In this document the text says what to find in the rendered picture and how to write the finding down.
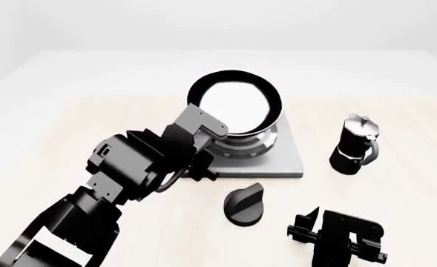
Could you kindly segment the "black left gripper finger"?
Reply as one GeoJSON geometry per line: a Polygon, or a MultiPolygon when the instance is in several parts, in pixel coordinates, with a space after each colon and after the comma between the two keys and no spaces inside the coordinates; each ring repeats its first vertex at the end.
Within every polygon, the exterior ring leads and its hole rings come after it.
{"type": "Polygon", "coordinates": [[[211,181],[217,179],[217,173],[212,173],[208,168],[213,162],[214,157],[209,152],[199,152],[188,167],[188,177],[196,182],[202,178],[208,178],[211,181]]]}

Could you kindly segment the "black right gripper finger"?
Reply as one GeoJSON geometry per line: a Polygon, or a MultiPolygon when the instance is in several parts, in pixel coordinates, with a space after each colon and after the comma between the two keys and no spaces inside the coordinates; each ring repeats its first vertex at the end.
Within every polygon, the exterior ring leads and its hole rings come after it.
{"type": "Polygon", "coordinates": [[[295,216],[295,230],[297,233],[312,233],[315,223],[318,218],[320,208],[317,207],[307,215],[296,215],[295,216]]]}

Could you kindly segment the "black frying pan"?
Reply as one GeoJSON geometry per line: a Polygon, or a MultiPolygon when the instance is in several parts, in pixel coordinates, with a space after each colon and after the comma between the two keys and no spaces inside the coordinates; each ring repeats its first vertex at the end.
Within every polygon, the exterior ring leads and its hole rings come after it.
{"type": "Polygon", "coordinates": [[[219,70],[200,77],[189,89],[194,104],[228,127],[228,138],[258,135],[275,125],[283,112],[277,89],[244,70],[219,70]]]}

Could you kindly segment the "black stove knob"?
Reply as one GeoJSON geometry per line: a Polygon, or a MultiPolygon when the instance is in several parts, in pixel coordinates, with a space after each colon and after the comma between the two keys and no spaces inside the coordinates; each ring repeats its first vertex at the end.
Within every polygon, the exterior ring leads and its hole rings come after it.
{"type": "Polygon", "coordinates": [[[240,227],[249,227],[260,222],[264,211],[263,193],[264,188],[259,182],[230,192],[223,202],[226,219],[240,227]]]}

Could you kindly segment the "grey square stove base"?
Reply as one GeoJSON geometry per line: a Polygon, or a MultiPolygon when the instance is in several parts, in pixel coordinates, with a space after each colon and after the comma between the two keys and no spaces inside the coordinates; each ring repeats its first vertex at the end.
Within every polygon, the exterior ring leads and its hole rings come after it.
{"type": "Polygon", "coordinates": [[[285,114],[268,130],[246,138],[227,138],[208,148],[210,171],[220,178],[301,178],[300,159],[285,114]]]}

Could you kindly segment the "black moka pot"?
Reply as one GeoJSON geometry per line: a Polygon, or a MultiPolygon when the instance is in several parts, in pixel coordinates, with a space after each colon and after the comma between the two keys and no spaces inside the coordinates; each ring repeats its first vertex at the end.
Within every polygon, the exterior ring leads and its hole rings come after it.
{"type": "Polygon", "coordinates": [[[337,146],[329,158],[332,168],[344,175],[357,174],[379,155],[379,126],[369,117],[351,113],[344,120],[337,146]]]}

